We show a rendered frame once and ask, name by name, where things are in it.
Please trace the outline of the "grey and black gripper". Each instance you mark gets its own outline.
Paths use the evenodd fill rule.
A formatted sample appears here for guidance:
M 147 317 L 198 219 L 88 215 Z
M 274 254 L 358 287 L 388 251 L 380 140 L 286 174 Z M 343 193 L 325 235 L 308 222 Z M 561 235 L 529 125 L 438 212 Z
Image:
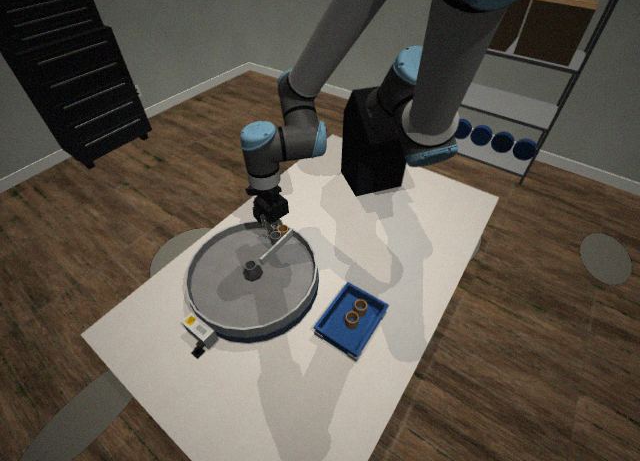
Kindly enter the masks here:
M 289 213 L 288 200 L 279 194 L 282 190 L 278 185 L 269 190 L 255 190 L 259 193 L 265 193 L 255 197 L 255 200 L 253 201 L 253 216 L 269 233 L 271 233 L 271 230 L 274 231 L 276 224 L 281 226 L 283 225 L 280 218 Z M 265 212 L 269 215 L 267 213 L 265 214 Z

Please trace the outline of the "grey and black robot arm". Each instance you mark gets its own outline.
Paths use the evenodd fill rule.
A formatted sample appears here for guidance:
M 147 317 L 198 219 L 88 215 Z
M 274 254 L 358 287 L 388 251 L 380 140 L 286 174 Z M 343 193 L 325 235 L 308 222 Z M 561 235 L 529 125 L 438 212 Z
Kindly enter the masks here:
M 330 1 L 292 71 L 278 79 L 285 126 L 257 121 L 240 133 L 248 195 L 280 183 L 279 162 L 325 154 L 326 127 L 318 122 L 314 99 L 385 1 Z M 507 7 L 516 1 L 432 0 L 423 46 L 402 50 L 367 97 L 368 123 L 386 136 L 399 133 L 408 166 L 457 154 L 458 109 Z

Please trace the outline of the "blue open crate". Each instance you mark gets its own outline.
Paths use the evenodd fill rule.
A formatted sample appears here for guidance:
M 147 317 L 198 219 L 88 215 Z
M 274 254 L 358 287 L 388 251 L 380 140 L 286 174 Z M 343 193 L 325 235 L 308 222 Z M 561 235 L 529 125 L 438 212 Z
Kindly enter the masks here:
M 349 329 L 345 325 L 346 314 L 354 311 L 355 302 L 359 299 L 367 303 L 367 310 L 364 316 L 359 316 L 357 327 Z M 313 327 L 314 335 L 357 361 L 361 350 L 386 312 L 387 306 L 383 301 L 351 283 L 346 283 Z

